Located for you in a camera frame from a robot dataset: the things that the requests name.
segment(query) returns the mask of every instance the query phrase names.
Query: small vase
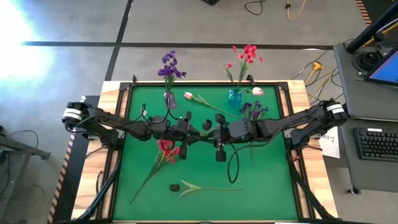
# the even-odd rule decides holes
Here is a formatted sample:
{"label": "small vase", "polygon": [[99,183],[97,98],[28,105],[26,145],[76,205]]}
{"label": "small vase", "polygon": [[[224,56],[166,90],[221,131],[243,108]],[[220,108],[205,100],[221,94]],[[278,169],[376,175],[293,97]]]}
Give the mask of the small vase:
{"label": "small vase", "polygon": [[231,106],[240,106],[242,103],[243,93],[241,90],[229,90],[229,104]]}
{"label": "small vase", "polygon": [[177,106],[177,101],[175,100],[174,93],[172,91],[166,91],[163,95],[164,105],[167,108],[167,101],[169,101],[169,108],[173,109]]}

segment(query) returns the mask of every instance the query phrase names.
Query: gray floor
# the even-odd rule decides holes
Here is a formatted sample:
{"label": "gray floor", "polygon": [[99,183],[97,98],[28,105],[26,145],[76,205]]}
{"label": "gray floor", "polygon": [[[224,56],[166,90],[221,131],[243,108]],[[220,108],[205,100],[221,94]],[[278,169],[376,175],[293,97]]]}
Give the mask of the gray floor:
{"label": "gray floor", "polygon": [[[366,26],[355,0],[309,0],[302,16],[289,21],[285,2],[267,0],[261,16],[245,11],[242,0],[221,0],[211,7],[199,0],[135,0],[130,11],[124,42],[194,42],[333,45],[355,38]],[[0,3],[3,26],[0,62],[0,124],[9,133],[33,129],[39,147],[52,152],[49,161],[33,158],[17,186],[7,213],[10,220],[28,219],[44,223],[69,134],[61,123],[68,101],[81,95],[98,95],[105,78],[111,47],[21,47],[18,41],[116,40],[127,0],[8,0]],[[292,13],[300,1],[292,2]],[[160,80],[157,71],[165,48],[121,48],[112,80]],[[264,63],[253,65],[249,73],[256,79],[288,80],[317,58],[319,50],[259,50]],[[181,70],[189,80],[225,79],[220,63],[236,62],[230,49],[177,49]],[[320,62],[327,74],[336,67],[333,52]],[[298,78],[304,79],[308,67]],[[317,85],[308,88],[315,91]],[[321,99],[336,97],[341,89],[326,84]],[[16,139],[33,144],[26,134]],[[340,217],[376,223],[395,223],[398,194],[364,191],[359,197],[345,194],[349,188],[347,168],[327,159],[326,165]],[[33,187],[40,185],[45,190]]]}

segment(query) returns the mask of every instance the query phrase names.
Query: black keyboard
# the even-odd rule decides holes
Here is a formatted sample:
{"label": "black keyboard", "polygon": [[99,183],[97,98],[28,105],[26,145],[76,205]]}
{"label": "black keyboard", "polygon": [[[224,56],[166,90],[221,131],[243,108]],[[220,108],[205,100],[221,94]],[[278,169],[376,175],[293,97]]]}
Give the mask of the black keyboard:
{"label": "black keyboard", "polygon": [[354,128],[360,159],[398,162],[398,130]]}

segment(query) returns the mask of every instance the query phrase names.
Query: paper sign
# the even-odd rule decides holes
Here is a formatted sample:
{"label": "paper sign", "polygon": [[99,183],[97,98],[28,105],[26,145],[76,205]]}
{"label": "paper sign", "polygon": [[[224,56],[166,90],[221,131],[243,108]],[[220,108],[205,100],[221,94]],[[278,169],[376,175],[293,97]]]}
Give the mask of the paper sign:
{"label": "paper sign", "polygon": [[337,127],[330,129],[325,135],[321,136],[319,143],[324,156],[340,158]]}

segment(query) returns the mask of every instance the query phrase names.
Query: green mat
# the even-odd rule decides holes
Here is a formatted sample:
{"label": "green mat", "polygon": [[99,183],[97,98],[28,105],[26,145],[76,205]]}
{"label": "green mat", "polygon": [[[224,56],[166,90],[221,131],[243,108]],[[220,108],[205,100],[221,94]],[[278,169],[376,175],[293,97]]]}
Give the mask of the green mat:
{"label": "green mat", "polygon": [[[184,98],[189,91],[200,94],[206,101],[239,117],[240,108],[228,104],[228,86],[174,86],[177,107],[174,116],[192,112],[192,124],[199,130],[205,119],[215,123],[217,110]],[[277,96],[273,86],[263,86],[264,95],[245,94],[244,102],[259,100],[269,107],[262,118],[279,118]],[[148,116],[164,115],[163,86],[137,86],[132,93],[129,119],[136,119],[141,105],[146,104]],[[229,122],[237,119],[225,115]],[[239,152],[241,169],[234,184],[228,182],[226,162],[215,161],[211,144],[198,142],[188,147],[187,159],[167,164],[141,190],[130,205],[129,202],[148,176],[158,152],[155,139],[139,141],[126,135],[114,220],[296,220],[292,184],[285,160],[283,136],[279,134],[266,147],[244,149]],[[225,146],[227,159],[232,148]],[[231,168],[234,175],[236,166]],[[242,191],[202,190],[179,197],[181,192],[171,192],[170,184],[180,180],[200,187],[236,188]]]}

